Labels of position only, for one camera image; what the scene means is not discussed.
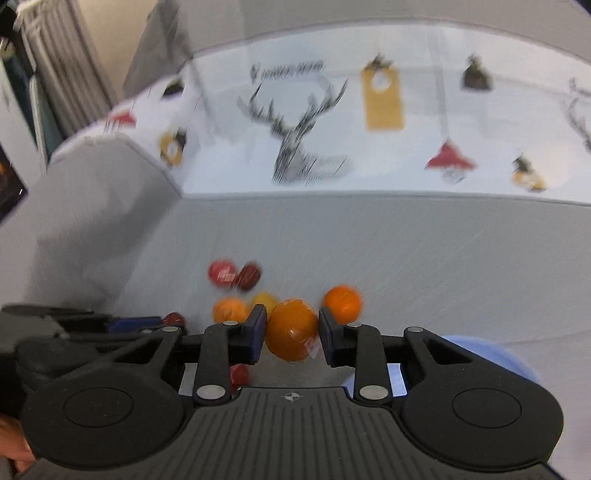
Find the wall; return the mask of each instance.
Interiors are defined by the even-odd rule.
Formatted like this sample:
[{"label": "wall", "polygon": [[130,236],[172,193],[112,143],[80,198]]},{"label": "wall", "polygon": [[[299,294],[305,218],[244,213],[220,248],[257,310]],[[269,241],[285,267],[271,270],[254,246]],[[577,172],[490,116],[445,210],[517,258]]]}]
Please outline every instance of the wall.
[{"label": "wall", "polygon": [[78,0],[100,61],[120,98],[155,0]]}]

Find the orange ball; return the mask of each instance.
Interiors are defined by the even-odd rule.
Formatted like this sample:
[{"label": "orange ball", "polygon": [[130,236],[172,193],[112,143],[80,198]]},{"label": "orange ball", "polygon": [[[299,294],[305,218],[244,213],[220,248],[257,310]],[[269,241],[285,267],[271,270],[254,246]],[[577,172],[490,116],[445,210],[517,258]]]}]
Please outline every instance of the orange ball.
[{"label": "orange ball", "polygon": [[267,320],[265,343],[274,355],[288,362],[308,356],[306,345],[318,335],[316,312],[302,300],[290,299],[277,305]]},{"label": "orange ball", "polygon": [[326,293],[322,306],[330,308],[338,323],[347,325],[359,318],[363,300],[357,289],[349,285],[339,285]]},{"label": "orange ball", "polygon": [[222,323],[227,320],[245,322],[250,314],[245,301],[237,297],[224,297],[213,306],[213,320]]}]

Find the metal rivet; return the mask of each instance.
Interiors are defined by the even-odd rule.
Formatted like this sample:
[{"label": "metal rivet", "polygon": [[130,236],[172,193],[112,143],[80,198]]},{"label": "metal rivet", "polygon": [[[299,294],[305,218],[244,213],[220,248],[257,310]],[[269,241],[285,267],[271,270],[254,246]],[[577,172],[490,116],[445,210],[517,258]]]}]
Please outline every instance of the metal rivet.
[{"label": "metal rivet", "polygon": [[220,385],[204,385],[197,389],[197,396],[204,400],[217,400],[226,394],[226,389]]},{"label": "metal rivet", "polygon": [[365,385],[359,390],[359,395],[368,400],[382,400],[388,396],[388,389],[381,385]]}]

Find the curtain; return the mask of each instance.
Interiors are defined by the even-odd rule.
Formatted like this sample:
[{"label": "curtain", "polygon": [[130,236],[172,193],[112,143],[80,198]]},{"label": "curtain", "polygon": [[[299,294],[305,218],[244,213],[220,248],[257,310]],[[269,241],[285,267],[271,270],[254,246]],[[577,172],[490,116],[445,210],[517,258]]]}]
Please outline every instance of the curtain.
[{"label": "curtain", "polygon": [[64,134],[105,117],[118,99],[76,0],[45,0],[24,14],[22,29]]}]

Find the red ball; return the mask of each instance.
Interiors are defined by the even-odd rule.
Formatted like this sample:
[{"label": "red ball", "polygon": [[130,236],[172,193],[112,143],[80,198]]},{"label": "red ball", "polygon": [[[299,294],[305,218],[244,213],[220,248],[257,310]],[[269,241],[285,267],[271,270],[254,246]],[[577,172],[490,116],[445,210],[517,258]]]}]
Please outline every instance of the red ball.
[{"label": "red ball", "polygon": [[251,377],[246,365],[238,364],[230,367],[230,380],[232,381],[232,390],[235,392],[238,387],[244,387],[250,383]]},{"label": "red ball", "polygon": [[182,325],[186,326],[187,322],[185,318],[179,312],[171,312],[163,318],[162,323],[164,325]]},{"label": "red ball", "polygon": [[216,260],[209,266],[209,279],[218,287],[230,288],[238,269],[230,260]]}]

